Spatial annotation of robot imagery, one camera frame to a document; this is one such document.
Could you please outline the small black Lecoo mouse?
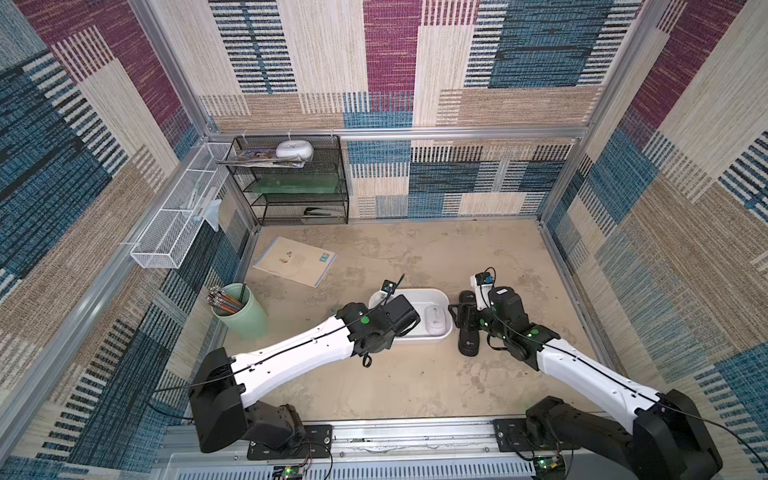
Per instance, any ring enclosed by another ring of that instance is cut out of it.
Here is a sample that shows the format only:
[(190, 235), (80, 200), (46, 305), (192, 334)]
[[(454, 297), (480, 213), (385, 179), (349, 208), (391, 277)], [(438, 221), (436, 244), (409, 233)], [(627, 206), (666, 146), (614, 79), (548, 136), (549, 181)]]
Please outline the small black Lecoo mouse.
[[(459, 304), (471, 303), (476, 306), (475, 295), (472, 291), (465, 290), (459, 294)], [(458, 327), (458, 350), (466, 357), (475, 357), (479, 353), (480, 339), (479, 327)]]

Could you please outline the white storage box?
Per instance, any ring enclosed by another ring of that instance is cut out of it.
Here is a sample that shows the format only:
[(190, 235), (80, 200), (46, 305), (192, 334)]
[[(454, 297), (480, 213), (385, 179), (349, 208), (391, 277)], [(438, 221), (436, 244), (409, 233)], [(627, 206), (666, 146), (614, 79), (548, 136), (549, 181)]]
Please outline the white storage box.
[[(449, 299), (444, 292), (434, 288), (411, 288), (398, 290), (396, 294), (405, 296), (419, 315), (420, 323), (404, 337), (396, 338), (395, 344), (435, 343), (446, 339), (450, 335), (454, 328), (454, 323), (448, 310)], [(445, 310), (447, 329), (445, 334), (440, 337), (429, 336), (425, 329), (424, 311), (430, 305), (439, 305)]]

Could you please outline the white mouse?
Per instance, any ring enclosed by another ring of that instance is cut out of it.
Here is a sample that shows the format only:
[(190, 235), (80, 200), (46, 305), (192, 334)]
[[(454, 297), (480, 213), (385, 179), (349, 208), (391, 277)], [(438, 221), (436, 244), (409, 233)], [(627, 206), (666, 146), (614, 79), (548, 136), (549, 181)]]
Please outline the white mouse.
[(445, 310), (439, 305), (430, 305), (424, 311), (425, 329), (429, 336), (440, 337), (445, 334), (447, 320)]

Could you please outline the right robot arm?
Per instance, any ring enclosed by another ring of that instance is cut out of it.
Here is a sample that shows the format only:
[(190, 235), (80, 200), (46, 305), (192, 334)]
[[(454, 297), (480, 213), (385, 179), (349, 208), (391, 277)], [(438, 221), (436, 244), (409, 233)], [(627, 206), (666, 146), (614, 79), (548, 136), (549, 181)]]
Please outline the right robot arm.
[(639, 479), (711, 479), (722, 469), (688, 396), (659, 392), (592, 360), (552, 329), (531, 322), (513, 289), (481, 285), (464, 291), (449, 312), (461, 331), (461, 353), (475, 354), (479, 334), (486, 332), (512, 358), (570, 386), (604, 412), (590, 414), (547, 396), (526, 410), (523, 424), (498, 427), (500, 449), (584, 448)]

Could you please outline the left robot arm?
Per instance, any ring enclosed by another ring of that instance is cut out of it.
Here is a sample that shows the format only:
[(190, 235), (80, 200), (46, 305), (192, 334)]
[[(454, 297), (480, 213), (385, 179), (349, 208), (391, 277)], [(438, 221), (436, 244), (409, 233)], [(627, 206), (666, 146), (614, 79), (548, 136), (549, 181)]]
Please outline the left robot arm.
[(398, 295), (371, 308), (349, 303), (309, 330), (260, 350), (213, 350), (187, 387), (200, 451), (213, 453), (239, 440), (276, 451), (295, 447), (305, 436), (296, 409), (261, 398), (326, 364), (359, 356), (368, 367), (373, 354), (390, 349), (419, 323), (416, 309)]

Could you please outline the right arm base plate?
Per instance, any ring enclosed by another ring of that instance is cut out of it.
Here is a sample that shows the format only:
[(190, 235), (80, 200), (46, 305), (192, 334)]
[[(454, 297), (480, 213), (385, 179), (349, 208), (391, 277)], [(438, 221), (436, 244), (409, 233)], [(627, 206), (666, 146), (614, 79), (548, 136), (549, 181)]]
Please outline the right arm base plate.
[(542, 421), (499, 418), (491, 421), (500, 452), (534, 454), (544, 451), (580, 449), (580, 446), (557, 438), (552, 428)]

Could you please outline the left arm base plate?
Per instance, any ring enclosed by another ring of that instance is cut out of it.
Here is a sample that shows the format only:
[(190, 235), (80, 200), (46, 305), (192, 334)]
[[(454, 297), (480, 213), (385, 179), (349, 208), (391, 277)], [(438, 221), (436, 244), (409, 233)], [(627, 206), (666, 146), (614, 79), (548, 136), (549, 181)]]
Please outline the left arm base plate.
[(247, 459), (251, 461), (330, 459), (333, 442), (331, 424), (315, 424), (304, 427), (303, 434), (290, 440), (286, 446), (271, 449), (264, 444), (251, 442)]

